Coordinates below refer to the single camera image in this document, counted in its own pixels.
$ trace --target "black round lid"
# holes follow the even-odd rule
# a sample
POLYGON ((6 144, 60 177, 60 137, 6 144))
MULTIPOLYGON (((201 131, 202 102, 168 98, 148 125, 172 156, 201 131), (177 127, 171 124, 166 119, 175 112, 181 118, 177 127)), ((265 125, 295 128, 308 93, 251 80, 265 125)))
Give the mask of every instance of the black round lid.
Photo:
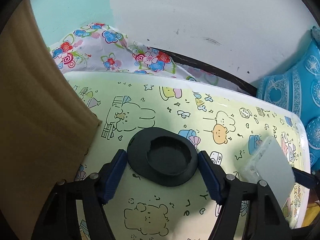
POLYGON ((168 187, 187 182, 198 165, 197 151, 189 140, 159 127, 137 132, 127 154, 136 173, 168 187))

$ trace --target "red flower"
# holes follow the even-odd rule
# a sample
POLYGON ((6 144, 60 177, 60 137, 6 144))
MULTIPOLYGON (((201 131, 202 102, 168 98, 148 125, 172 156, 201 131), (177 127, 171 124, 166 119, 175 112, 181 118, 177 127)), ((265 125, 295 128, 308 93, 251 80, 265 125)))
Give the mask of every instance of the red flower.
POLYGON ((136 58, 136 61, 142 61, 143 60, 143 58, 144 58, 144 54, 138 54, 138 55, 136 55, 135 56, 135 58, 136 58))
POLYGON ((68 54, 62 59, 62 62, 64 64, 68 64, 71 61, 73 61, 73 55, 71 53, 68 52, 68 54))
POLYGON ((62 43, 60 47, 61 47, 61 49, 63 49, 63 52, 67 52, 67 51, 73 49, 73 46, 70 45, 70 43, 68 41, 62 43))
POLYGON ((109 62, 110 65, 114 65, 115 64, 115 61, 113 60, 113 58, 108 58, 107 60, 109 62))
POLYGON ((159 51, 157 58, 158 60, 163 61, 164 63, 170 62, 170 57, 167 54, 163 53, 162 51, 159 51))

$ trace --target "light blue wall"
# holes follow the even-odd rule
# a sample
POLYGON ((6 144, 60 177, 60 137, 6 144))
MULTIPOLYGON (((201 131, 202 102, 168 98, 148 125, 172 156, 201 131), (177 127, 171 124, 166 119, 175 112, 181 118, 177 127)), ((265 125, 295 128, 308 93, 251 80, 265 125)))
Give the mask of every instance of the light blue wall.
POLYGON ((47 46, 90 22, 113 25, 109 0, 31 0, 31 5, 47 46))

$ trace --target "blue patterned cloth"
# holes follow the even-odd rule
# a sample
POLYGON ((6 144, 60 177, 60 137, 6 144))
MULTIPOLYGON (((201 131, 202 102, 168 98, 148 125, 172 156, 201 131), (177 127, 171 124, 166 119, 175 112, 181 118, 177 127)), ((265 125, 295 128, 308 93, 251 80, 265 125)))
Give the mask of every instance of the blue patterned cloth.
POLYGON ((303 57, 286 73, 265 77, 257 98, 300 117, 307 131, 310 163, 320 169, 320 30, 313 27, 312 41, 303 57))

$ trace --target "wall stain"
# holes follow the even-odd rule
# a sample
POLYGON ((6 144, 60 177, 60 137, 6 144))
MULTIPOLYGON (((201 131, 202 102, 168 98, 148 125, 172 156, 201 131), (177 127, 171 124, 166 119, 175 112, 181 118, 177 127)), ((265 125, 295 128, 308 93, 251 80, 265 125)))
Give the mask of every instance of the wall stain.
POLYGON ((215 41, 214 39, 211 39, 211 38, 203 38, 203 39, 204 39, 205 41, 209 41, 209 42, 211 42, 211 43, 213 43, 213 44, 215 44, 215 45, 218 45, 218 46, 221 45, 221 43, 215 41))

